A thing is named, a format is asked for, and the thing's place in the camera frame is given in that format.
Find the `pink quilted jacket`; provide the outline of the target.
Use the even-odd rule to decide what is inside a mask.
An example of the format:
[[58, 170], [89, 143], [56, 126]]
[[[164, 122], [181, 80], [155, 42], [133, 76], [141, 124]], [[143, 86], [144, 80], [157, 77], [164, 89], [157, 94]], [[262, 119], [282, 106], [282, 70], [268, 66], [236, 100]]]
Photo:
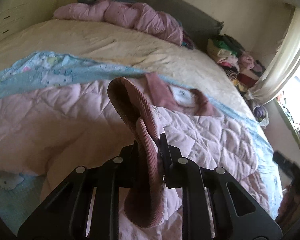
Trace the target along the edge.
[[[156, 75], [129, 79], [158, 115], [168, 142], [183, 156], [225, 167], [267, 211], [272, 185], [259, 165], [273, 150], [260, 126], [200, 91], [182, 103], [179, 87]], [[46, 87], [0, 99], [0, 216], [13, 231], [77, 166], [92, 168], [134, 138], [108, 98], [109, 81]]]

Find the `floral bag of clothes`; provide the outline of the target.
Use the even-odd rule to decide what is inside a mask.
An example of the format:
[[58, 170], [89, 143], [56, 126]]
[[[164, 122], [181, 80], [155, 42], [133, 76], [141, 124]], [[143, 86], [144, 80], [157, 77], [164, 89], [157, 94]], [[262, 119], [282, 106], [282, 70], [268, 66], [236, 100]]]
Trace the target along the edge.
[[264, 106], [255, 105], [253, 106], [252, 113], [259, 125], [265, 129], [269, 124], [267, 109]]

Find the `pile of folded clothes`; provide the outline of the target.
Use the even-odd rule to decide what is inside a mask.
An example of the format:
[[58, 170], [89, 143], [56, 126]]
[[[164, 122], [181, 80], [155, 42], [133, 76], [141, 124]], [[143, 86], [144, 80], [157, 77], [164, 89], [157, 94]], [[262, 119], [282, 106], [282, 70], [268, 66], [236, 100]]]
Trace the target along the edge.
[[254, 59], [238, 41], [228, 35], [209, 39], [206, 51], [222, 68], [241, 96], [245, 96], [266, 70], [260, 61]]

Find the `colourful clothes by headboard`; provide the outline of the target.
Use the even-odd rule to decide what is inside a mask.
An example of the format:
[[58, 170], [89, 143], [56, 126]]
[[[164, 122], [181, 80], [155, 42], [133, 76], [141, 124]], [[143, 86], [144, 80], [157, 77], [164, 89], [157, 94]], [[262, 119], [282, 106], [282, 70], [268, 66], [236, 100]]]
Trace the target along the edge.
[[194, 50], [196, 48], [194, 42], [191, 40], [190, 36], [185, 30], [183, 30], [183, 41], [181, 45], [190, 50]]

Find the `light blue cartoon blanket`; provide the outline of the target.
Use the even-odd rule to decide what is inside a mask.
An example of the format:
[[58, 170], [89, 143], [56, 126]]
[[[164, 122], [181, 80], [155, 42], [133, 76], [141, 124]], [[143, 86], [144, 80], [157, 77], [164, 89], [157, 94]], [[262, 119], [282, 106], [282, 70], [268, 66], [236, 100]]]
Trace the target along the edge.
[[[124, 65], [96, 62], [53, 51], [35, 51], [0, 71], [0, 99], [45, 87], [112, 80], [119, 76], [140, 78], [144, 74], [144, 70]], [[242, 123], [250, 132], [258, 159], [257, 169], [266, 185], [269, 213], [275, 218], [282, 200], [281, 182], [278, 167], [272, 161], [274, 150], [261, 126], [247, 114], [239, 113], [211, 96], [207, 98], [218, 110]]]

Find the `cream curtain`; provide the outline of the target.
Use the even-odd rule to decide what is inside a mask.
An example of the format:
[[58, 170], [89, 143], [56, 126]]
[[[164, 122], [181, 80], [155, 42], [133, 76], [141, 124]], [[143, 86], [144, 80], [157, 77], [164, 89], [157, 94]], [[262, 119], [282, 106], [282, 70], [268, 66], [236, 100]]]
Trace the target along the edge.
[[300, 66], [300, 8], [294, 14], [283, 39], [264, 74], [249, 89], [253, 98], [261, 105], [273, 100]]

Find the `beige bed sheet mattress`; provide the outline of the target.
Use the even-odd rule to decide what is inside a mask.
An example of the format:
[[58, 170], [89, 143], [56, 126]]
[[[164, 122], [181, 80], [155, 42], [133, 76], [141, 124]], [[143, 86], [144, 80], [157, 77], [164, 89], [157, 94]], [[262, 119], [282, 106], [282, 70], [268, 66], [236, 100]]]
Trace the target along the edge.
[[0, 41], [0, 71], [44, 50], [157, 72], [254, 117], [221, 67], [207, 54], [103, 22], [50, 20], [12, 34]]

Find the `dark grey headboard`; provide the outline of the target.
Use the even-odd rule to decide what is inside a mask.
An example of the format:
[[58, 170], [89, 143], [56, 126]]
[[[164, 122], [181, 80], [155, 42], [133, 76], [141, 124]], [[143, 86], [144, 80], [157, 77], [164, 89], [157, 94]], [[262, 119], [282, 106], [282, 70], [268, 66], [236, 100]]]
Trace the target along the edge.
[[157, 11], [163, 11], [179, 20], [197, 49], [206, 51], [208, 39], [219, 35], [223, 22], [219, 22], [183, 0], [133, 0], [147, 3]]

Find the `pink quilted comforter at headboard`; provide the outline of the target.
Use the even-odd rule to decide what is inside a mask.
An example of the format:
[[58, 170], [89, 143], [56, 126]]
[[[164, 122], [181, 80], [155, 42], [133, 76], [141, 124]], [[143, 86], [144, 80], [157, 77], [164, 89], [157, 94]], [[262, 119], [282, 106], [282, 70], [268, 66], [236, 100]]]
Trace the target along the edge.
[[183, 28], [170, 14], [157, 11], [147, 3], [121, 0], [77, 0], [55, 10], [58, 20], [106, 22], [133, 29], [181, 46]]

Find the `cream wardrobe with drawers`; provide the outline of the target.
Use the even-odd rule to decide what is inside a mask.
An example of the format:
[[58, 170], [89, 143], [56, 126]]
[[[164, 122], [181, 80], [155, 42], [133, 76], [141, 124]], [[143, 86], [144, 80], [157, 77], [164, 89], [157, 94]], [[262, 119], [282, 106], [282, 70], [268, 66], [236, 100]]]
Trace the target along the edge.
[[57, 0], [0, 0], [0, 41], [52, 18]]

